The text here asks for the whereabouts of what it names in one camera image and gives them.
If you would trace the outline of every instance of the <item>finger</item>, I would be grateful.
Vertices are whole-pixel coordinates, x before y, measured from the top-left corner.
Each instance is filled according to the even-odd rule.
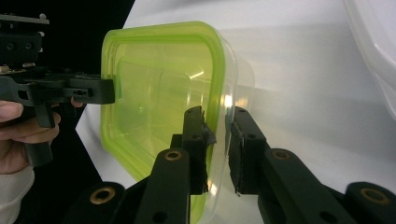
[[[83,106],[83,103],[76,102],[76,101],[74,100],[74,98],[72,98],[71,103],[72,103],[73,107],[82,107],[82,106]]]
[[[23,105],[15,102],[0,101],[0,122],[16,119],[21,116]]]
[[[59,133],[59,126],[55,125],[54,128],[47,129],[44,132],[35,133],[32,135],[20,137],[20,138],[13,138],[12,140],[17,141],[17,142],[28,143],[28,144],[43,143],[43,142],[52,141],[58,135],[58,133]]]
[[[55,124],[61,122],[61,116],[58,113],[53,113]],[[37,119],[32,118],[24,122],[0,128],[0,140],[20,139],[33,134],[42,133],[49,128],[42,128],[38,125]]]

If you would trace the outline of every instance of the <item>black background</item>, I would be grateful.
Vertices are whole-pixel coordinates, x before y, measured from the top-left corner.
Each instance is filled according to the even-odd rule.
[[[47,16],[50,25],[19,26],[45,33],[37,65],[100,74],[103,39],[109,30],[122,28],[133,4],[134,0],[3,0],[0,13]],[[61,223],[81,192],[101,181],[75,131],[83,109],[78,109],[76,118],[62,117],[60,134],[51,145],[53,161],[35,168],[35,183],[29,197],[37,200],[31,201],[33,206],[32,203],[23,206],[21,211],[34,214],[35,221],[29,223]]]

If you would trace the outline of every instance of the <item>sleeve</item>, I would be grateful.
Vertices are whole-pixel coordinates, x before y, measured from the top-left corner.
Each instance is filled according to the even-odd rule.
[[[0,175],[0,223],[12,224],[21,209],[21,200],[32,187],[35,172],[28,166],[12,175]]]

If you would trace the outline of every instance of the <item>white surface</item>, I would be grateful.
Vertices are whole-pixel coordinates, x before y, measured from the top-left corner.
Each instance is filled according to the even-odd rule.
[[[250,114],[271,147],[293,151],[325,185],[368,181],[396,192],[396,121],[351,33],[342,0],[136,0],[125,27],[204,21],[251,65]],[[78,133],[104,180],[134,183],[106,154],[99,107]],[[236,197],[228,173],[210,223],[260,223],[255,196]]]
[[[344,2],[358,47],[396,119],[396,2]]]

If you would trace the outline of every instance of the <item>clear plastic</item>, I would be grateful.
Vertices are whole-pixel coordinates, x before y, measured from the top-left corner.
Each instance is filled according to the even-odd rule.
[[[137,181],[150,174],[172,135],[182,133],[184,112],[197,105],[205,111],[217,143],[207,152],[209,192],[191,197],[191,223],[210,218],[237,101],[232,48],[209,25],[190,21],[111,31],[102,56],[102,77],[116,89],[116,103],[102,106],[102,144]],[[248,97],[240,94],[242,105]]]

